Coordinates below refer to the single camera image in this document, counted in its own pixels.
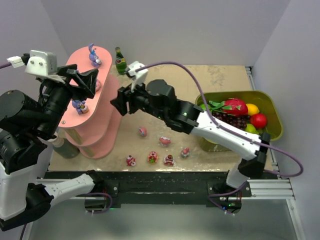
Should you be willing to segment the purple bunny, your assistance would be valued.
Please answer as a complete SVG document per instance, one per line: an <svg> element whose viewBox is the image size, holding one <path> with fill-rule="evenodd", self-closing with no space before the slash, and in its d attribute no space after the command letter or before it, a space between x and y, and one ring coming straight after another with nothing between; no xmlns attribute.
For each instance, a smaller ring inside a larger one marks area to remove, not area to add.
<svg viewBox="0 0 320 240"><path fill-rule="evenodd" d="M98 92L102 87L101 82L97 79L95 82L95 92Z"/></svg>

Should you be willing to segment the purple bunny figure toy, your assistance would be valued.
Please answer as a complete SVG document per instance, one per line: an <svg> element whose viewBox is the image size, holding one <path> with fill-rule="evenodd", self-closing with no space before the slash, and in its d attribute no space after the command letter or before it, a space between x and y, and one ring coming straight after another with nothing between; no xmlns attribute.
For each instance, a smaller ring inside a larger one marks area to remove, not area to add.
<svg viewBox="0 0 320 240"><path fill-rule="evenodd" d="M94 49L94 43L90 43L88 45L89 50L89 60L91 61L91 65L95 68L99 68L102 64L102 61L99 59L96 51Z"/></svg>

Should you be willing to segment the small purple bunny cupcake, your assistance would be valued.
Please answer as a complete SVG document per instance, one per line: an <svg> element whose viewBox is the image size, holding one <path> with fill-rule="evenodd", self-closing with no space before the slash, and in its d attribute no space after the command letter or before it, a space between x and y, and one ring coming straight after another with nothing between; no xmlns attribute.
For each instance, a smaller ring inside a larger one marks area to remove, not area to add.
<svg viewBox="0 0 320 240"><path fill-rule="evenodd" d="M79 115L86 114L89 111L89 107L86 105L84 100L72 100L71 105Z"/></svg>

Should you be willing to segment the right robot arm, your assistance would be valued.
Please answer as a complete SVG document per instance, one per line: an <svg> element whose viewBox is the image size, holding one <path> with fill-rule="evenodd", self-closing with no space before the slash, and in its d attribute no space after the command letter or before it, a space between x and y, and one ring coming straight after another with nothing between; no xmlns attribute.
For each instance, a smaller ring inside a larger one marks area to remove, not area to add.
<svg viewBox="0 0 320 240"><path fill-rule="evenodd" d="M214 118L194 103L178 99L175 89L163 79L131 88L131 85L119 88L117 96L110 101L122 116L141 110L164 121L173 131L211 140L238 153L241 160L225 180L234 189L262 176L270 140L267 133L249 133Z"/></svg>

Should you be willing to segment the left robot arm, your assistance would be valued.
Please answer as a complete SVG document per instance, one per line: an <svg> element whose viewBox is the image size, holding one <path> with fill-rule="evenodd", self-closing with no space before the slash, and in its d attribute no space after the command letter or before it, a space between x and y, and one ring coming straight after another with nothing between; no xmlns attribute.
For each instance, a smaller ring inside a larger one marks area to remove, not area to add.
<svg viewBox="0 0 320 240"><path fill-rule="evenodd" d="M103 179L94 170L48 186L30 177L46 141L55 132L71 100L92 99L99 71L80 73L76 64L58 67L53 74L39 74L39 98L20 90L0 97L0 228L8 231L44 216L51 207L69 198L95 194Z"/></svg>

